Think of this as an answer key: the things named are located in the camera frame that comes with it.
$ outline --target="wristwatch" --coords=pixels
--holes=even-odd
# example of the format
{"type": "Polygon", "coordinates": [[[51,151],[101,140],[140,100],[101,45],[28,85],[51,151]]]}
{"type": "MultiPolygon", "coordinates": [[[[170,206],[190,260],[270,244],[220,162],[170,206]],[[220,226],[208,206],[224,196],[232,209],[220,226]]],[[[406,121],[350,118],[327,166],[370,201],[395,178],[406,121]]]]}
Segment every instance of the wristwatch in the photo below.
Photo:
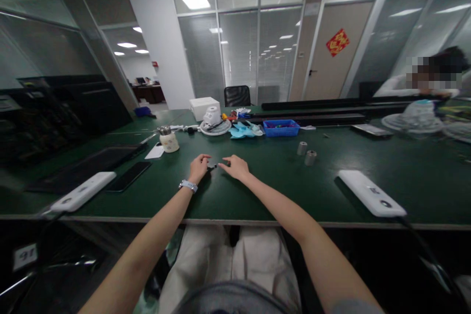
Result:
{"type": "Polygon", "coordinates": [[[183,186],[186,186],[187,188],[190,188],[191,191],[193,191],[193,194],[198,190],[198,187],[196,186],[196,184],[194,184],[192,182],[189,182],[189,181],[186,181],[186,180],[182,180],[182,182],[178,186],[178,190],[180,190],[183,186]]]}

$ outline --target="blue plastic tray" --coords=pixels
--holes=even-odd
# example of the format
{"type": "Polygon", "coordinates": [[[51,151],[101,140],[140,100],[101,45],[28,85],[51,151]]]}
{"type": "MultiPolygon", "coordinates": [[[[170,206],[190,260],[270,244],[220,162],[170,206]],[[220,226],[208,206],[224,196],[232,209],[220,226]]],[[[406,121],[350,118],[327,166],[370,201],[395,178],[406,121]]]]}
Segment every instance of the blue plastic tray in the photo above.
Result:
{"type": "Polygon", "coordinates": [[[265,120],[263,122],[265,134],[268,137],[277,136],[297,136],[299,132],[299,125],[294,120],[265,120]],[[275,128],[278,125],[291,125],[285,128],[275,128]]]}

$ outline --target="black cable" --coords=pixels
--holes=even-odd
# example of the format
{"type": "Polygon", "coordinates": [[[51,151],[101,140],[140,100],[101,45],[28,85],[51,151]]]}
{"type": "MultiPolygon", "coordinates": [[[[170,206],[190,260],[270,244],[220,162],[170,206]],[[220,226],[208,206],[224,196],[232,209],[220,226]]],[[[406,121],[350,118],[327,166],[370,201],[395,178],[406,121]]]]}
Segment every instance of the black cable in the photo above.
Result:
{"type": "Polygon", "coordinates": [[[450,277],[448,272],[445,270],[445,268],[440,264],[438,261],[437,257],[433,253],[433,251],[430,249],[430,246],[427,244],[425,239],[423,239],[417,231],[412,227],[412,225],[409,223],[409,221],[404,218],[404,217],[398,217],[398,221],[405,227],[407,230],[411,232],[411,234],[414,236],[414,238],[417,240],[419,243],[420,247],[422,250],[425,252],[427,257],[429,258],[429,261],[435,265],[436,269],[439,272],[440,277],[442,278],[443,282],[448,286],[450,289],[451,293],[457,297],[457,299],[461,302],[461,305],[463,306],[464,313],[471,313],[468,303],[466,302],[466,299],[463,296],[463,293],[461,290],[458,288],[458,286],[455,284],[453,279],[450,277]]]}
{"type": "MultiPolygon", "coordinates": [[[[42,247],[42,244],[43,244],[43,241],[44,241],[44,237],[46,235],[46,231],[48,230],[48,228],[53,224],[55,223],[56,221],[58,221],[63,215],[65,215],[67,212],[66,211],[63,211],[61,213],[58,213],[57,215],[55,215],[53,218],[51,218],[49,220],[49,222],[41,229],[41,232],[38,236],[38,240],[36,242],[36,249],[37,249],[37,254],[38,254],[38,260],[37,260],[37,265],[36,265],[36,277],[34,278],[34,280],[29,284],[29,286],[27,287],[27,289],[25,289],[24,291],[24,295],[21,296],[19,298],[17,298],[17,300],[15,301],[15,303],[13,304],[13,306],[10,308],[10,313],[14,313],[16,310],[18,310],[21,306],[21,304],[26,300],[26,297],[29,295],[29,293],[31,292],[32,288],[34,287],[34,285],[36,283],[38,283],[40,277],[44,274],[44,264],[42,262],[42,251],[41,251],[41,247],[42,247]]],[[[55,296],[56,300],[57,300],[57,303],[61,306],[62,310],[66,311],[67,313],[69,314],[72,314],[73,311],[72,309],[66,305],[64,303],[64,301],[62,300],[62,298],[60,298],[59,295],[57,295],[57,293],[55,293],[54,289],[52,288],[52,286],[50,286],[48,283],[46,283],[46,290],[48,291],[48,293],[51,295],[51,296],[55,296]]]]}

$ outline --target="number label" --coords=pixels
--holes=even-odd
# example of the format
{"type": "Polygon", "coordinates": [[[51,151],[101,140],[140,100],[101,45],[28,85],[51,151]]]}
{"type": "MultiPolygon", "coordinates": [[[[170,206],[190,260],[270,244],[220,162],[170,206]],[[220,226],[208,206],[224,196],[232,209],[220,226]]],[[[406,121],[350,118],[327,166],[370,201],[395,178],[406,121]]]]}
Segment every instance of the number label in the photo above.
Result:
{"type": "Polygon", "coordinates": [[[36,260],[38,260],[36,243],[17,249],[13,252],[13,271],[21,269],[36,260]]]}

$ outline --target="table edge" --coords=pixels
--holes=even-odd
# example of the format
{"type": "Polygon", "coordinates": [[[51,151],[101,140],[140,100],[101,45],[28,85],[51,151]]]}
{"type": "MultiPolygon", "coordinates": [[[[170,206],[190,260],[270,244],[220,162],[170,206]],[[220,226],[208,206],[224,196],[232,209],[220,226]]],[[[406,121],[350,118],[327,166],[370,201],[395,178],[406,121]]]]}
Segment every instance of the table edge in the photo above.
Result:
{"type": "MultiPolygon", "coordinates": [[[[40,215],[0,215],[0,220],[38,220],[40,215]]],[[[61,221],[78,222],[122,222],[122,223],[147,223],[150,218],[146,217],[92,217],[92,216],[63,216],[61,221]]],[[[226,220],[226,219],[192,219],[185,218],[182,224],[188,225],[236,225],[236,226],[258,226],[277,227],[277,221],[257,221],[257,220],[226,220]]],[[[324,228],[345,228],[345,229],[403,229],[399,223],[367,223],[367,222],[319,222],[324,228]]],[[[413,223],[415,229],[430,231],[471,231],[471,225],[457,224],[422,224],[413,223]]]]}

